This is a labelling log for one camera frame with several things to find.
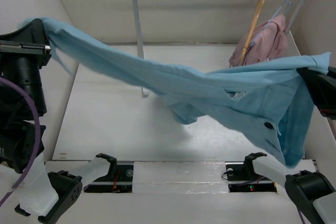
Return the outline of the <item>light blue trousers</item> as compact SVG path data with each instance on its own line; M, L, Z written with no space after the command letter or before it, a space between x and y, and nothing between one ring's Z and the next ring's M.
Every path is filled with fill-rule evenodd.
M113 49L50 17L41 21L56 61L61 50L90 70L153 91L181 124L208 115L289 168L302 160L314 104L298 70L326 76L330 52L202 73Z

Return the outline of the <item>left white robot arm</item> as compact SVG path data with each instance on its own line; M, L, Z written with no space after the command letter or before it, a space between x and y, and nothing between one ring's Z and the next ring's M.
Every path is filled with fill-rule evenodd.
M70 172L47 172L40 118L47 112L40 70L51 58L43 22L1 35L1 174L18 198L15 211L56 223L98 178L112 180L117 160L98 154Z

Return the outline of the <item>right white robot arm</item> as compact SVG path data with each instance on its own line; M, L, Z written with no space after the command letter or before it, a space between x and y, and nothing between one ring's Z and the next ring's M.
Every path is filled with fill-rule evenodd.
M326 75L307 68L298 73L320 114L335 120L335 68L329 67ZM261 175L282 186L310 223L335 223L335 188L320 172L287 169L264 153L251 153L245 157L243 173L250 179Z

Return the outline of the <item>pink garment on hanger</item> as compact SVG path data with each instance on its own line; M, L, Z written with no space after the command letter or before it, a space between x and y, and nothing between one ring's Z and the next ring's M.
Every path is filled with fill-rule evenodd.
M285 35L286 17L280 14L271 21L266 21L255 28L249 47L242 60L240 57L243 52L247 35L238 42L229 64L232 67L251 65L267 60L281 58L287 47L288 41Z

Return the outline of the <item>wooden clothes hanger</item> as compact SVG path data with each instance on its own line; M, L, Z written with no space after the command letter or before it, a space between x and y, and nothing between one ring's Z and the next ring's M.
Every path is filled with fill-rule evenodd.
M245 54L246 54L247 49L249 47L249 44L250 44L250 41L251 41L251 38L252 38L252 35L253 35L253 32L254 32L254 29L255 29L255 27L257 25L258 18L259 18L259 15L260 15L261 11L262 11L262 8L263 8L263 6L265 4L265 1L266 0L258 0L258 2L257 2L256 9L255 9L255 12L254 12L251 24L250 24L250 28L249 28L249 31L247 33L246 40L245 40L242 52L241 52L240 57L239 57L239 63L242 63L243 60L244 60Z

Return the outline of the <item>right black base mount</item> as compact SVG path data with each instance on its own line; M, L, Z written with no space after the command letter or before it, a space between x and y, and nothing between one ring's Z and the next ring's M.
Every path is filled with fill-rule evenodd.
M222 179L228 183L230 193L276 193L276 184L261 175L249 175L242 162L226 163Z

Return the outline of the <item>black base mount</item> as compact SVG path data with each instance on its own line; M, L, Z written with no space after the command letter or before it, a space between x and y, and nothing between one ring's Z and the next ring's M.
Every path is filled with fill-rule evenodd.
M222 179L228 183L230 193L276 193L276 184L261 175L249 175L242 162L226 163Z
M86 186L85 193L131 193L133 185L133 163L122 163L117 165L114 177L100 177Z

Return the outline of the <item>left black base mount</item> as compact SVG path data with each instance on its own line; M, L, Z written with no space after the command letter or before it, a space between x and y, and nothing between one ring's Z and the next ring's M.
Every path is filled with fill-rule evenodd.
M86 186L85 193L131 193L133 185L133 163L122 163L117 165L114 177L100 177Z

